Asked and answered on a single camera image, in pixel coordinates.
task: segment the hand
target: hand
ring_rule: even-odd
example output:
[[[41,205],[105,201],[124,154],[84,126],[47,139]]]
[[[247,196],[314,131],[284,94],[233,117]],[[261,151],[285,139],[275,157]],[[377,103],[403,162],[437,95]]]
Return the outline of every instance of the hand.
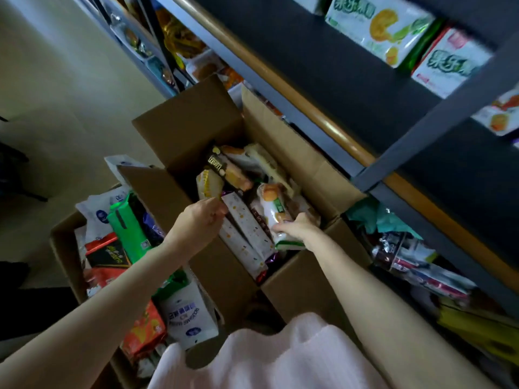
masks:
[[[290,236],[294,236],[305,243],[305,246],[308,250],[313,251],[312,239],[321,233],[321,229],[315,226],[314,223],[310,221],[306,213],[299,213],[294,222],[285,222],[282,224],[276,224],[272,227],[273,231],[276,232],[285,232]]]
[[[218,235],[227,212],[227,206],[216,197],[189,205],[180,213],[160,247],[174,249],[191,259]]]

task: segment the shiny floor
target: shiny floor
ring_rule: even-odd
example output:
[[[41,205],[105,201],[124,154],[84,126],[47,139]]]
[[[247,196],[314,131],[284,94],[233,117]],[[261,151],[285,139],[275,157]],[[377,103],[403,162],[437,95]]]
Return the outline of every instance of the shiny floor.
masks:
[[[25,287],[66,285],[49,230],[116,182],[104,156],[160,164],[131,120],[163,101],[73,0],[0,0],[0,142],[25,152],[26,188],[49,197],[0,196],[1,260],[29,262]]]

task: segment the person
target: person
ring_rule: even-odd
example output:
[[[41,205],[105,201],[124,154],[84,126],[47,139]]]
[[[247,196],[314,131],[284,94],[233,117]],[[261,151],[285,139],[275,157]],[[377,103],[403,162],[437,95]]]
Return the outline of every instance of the person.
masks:
[[[90,388],[151,295],[218,235],[226,213],[216,198],[188,206],[159,247],[0,364],[0,387]],[[271,337],[248,329],[232,333],[200,370],[188,369],[173,344],[149,389],[494,387],[304,214],[275,230],[303,240],[315,254],[367,358],[340,329],[306,313]]]

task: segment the dark shelf surface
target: dark shelf surface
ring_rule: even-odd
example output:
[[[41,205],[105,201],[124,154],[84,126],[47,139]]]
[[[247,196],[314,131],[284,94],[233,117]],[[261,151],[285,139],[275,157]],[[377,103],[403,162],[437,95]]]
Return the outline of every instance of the dark shelf surface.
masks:
[[[409,0],[468,29],[491,48],[519,31],[519,0]]]
[[[195,1],[376,156],[440,101],[293,0]]]
[[[519,269],[519,150],[478,123],[458,125],[402,167],[402,175]]]

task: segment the blue oval logo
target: blue oval logo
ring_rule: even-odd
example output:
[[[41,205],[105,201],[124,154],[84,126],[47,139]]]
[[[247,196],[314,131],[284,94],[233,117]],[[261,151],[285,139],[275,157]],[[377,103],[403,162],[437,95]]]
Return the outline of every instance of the blue oval logo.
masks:
[[[95,215],[99,218],[99,221],[108,224],[108,214],[104,210],[96,211]]]
[[[190,330],[188,330],[186,332],[186,335],[187,336],[196,336],[198,333],[200,333],[202,331],[202,329],[200,328],[191,328]]]

